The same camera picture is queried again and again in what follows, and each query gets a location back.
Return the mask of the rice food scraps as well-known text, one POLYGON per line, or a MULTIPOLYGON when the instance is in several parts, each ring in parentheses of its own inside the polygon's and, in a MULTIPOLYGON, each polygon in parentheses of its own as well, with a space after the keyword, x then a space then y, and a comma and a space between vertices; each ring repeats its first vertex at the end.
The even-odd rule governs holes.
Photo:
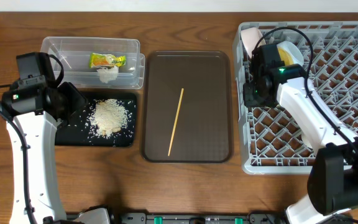
POLYGON ((130 128, 134 113, 126 108, 126 101, 117 99, 93 100, 85 127, 90 138, 117 138, 130 128))

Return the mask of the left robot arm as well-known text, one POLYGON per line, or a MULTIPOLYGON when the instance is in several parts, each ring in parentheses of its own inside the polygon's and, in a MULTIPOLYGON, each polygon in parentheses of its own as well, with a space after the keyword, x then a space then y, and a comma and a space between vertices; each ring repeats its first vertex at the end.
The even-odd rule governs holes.
POLYGON ((86 103, 71 83, 35 78, 18 80, 3 93, 0 112, 7 121, 14 171, 10 223, 110 222, 104 207, 91 207, 69 219, 58 191, 56 132, 86 103))

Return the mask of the light blue bowl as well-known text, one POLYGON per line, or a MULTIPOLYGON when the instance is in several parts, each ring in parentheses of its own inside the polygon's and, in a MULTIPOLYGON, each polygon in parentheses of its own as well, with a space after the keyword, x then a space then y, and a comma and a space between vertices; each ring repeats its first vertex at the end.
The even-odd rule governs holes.
POLYGON ((281 47, 285 49, 288 53, 291 53, 294 64, 298 64, 300 66, 304 65, 303 55, 295 44, 289 41, 283 41, 277 44, 277 47, 281 47))

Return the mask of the pale green cup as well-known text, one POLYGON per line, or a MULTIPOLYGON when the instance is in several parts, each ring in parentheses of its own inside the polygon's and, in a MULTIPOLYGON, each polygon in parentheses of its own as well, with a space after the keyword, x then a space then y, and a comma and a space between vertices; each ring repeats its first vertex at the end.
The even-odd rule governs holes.
POLYGON ((301 140, 303 141, 304 145, 307 146, 308 148, 312 149, 312 145, 309 141, 309 139, 306 137, 306 134, 305 133, 302 133, 301 134, 301 140))

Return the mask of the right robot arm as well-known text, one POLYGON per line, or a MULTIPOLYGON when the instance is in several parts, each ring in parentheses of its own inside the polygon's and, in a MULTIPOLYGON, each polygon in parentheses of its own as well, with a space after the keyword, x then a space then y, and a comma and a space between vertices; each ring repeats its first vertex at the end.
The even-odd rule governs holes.
POLYGON ((282 106, 302 131, 316 159, 307 195, 285 210, 287 223, 346 221, 358 207, 358 135, 345 127, 315 92, 308 70, 287 63, 278 44, 246 44, 252 81, 243 86, 248 108, 282 106))

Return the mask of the yellow plate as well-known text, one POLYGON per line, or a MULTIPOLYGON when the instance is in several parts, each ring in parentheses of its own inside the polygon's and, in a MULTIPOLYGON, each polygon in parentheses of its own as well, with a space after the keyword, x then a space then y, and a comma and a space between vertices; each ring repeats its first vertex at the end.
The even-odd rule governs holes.
POLYGON ((293 59, 291 53, 288 53, 285 49, 277 47, 280 59, 284 61, 285 66, 293 65, 293 59))

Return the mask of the white tissue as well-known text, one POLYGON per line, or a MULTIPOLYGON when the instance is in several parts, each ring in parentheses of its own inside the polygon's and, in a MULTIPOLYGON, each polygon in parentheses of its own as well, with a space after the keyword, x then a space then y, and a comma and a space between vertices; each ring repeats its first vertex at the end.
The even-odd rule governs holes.
POLYGON ((102 83, 109 83, 117 78, 119 75, 119 67, 103 67, 97 69, 99 80, 102 83))

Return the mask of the long wooden chopstick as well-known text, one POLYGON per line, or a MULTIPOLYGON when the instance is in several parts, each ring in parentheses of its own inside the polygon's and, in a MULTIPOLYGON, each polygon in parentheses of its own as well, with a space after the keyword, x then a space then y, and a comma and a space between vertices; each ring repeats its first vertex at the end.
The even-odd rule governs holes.
POLYGON ((175 137, 175 131, 176 131, 176 128, 177 128, 177 122, 178 122, 178 117, 179 117, 179 114, 180 114, 180 108, 181 108, 181 103, 182 103, 182 100, 183 100, 183 95, 184 95, 184 88, 181 89, 181 92, 180 92, 180 97, 179 97, 179 100, 178 100, 178 106, 177 106, 177 112, 175 114, 175 120, 174 120, 174 124, 173 124, 173 128, 172 128, 172 134, 171 134, 171 138, 170 138, 170 144, 169 144, 169 148, 168 148, 168 157, 170 157, 170 154, 171 154, 171 151, 172 151, 172 146, 173 146, 173 141, 174 141, 174 137, 175 137))

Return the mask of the green snack wrapper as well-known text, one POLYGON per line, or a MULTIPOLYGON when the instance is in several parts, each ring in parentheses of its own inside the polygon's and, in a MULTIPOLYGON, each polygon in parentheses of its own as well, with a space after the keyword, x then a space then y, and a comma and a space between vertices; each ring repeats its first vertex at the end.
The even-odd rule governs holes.
POLYGON ((90 68, 113 68, 122 67, 126 64, 126 56, 115 56, 113 54, 92 53, 89 58, 90 68))

